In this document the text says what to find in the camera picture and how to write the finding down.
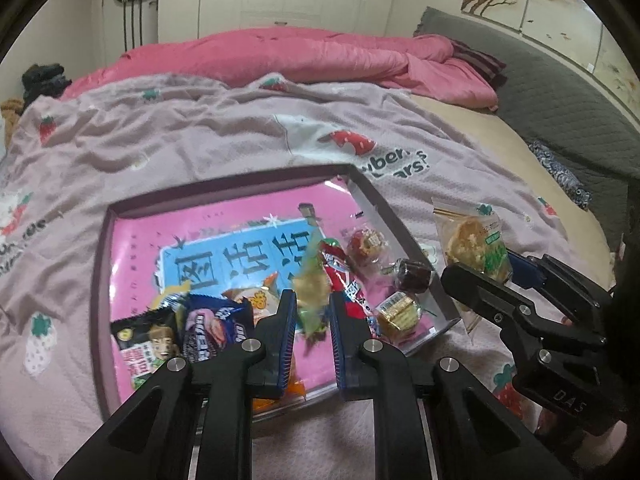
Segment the blue snack bag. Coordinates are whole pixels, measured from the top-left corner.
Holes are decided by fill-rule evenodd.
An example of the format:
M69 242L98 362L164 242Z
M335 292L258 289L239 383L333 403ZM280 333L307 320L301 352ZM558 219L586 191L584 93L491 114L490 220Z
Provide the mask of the blue snack bag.
M182 338L182 354L191 363L206 361L226 347L254 336L251 303L190 294Z

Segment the blue patterned cloth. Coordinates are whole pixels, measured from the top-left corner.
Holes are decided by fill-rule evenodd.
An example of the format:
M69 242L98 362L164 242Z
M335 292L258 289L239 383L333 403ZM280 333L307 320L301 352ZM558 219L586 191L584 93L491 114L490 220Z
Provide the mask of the blue patterned cloth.
M587 210L591 202L591 193L584 189L577 177L564 164L558 162L551 150L539 140L530 144L529 149L572 202L579 208Z

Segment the beige bed sheet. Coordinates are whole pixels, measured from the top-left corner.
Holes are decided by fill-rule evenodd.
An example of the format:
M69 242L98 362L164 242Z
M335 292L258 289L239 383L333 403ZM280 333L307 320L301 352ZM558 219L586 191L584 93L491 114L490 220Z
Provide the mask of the beige bed sheet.
M427 97L412 96L421 107L433 112L469 134L497 162L529 184L536 195L553 206L569 236L577 255L585 262L594 282L609 288L613 279L607 241L593 213L575 205L556 181L540 165L526 143L503 120L489 113L480 113Z

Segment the gray mattress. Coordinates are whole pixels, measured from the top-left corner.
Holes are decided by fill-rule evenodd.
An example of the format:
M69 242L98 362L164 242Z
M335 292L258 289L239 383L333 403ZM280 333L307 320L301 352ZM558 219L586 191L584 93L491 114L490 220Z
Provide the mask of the gray mattress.
M525 141L541 140L593 192L590 209L615 248L628 184L640 181L640 134L597 89L551 56L499 30L427 8L417 31L441 34L507 64L497 115Z

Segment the pink blanket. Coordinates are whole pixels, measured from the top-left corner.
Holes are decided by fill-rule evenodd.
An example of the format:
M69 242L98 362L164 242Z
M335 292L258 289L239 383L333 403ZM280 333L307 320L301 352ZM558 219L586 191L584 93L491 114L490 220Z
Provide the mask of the pink blanket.
M443 36L377 38L315 28L251 28L186 43L150 44L69 86L63 99L130 77L179 73L244 86L271 72L294 82L368 81L469 108L495 108L495 91L452 58Z

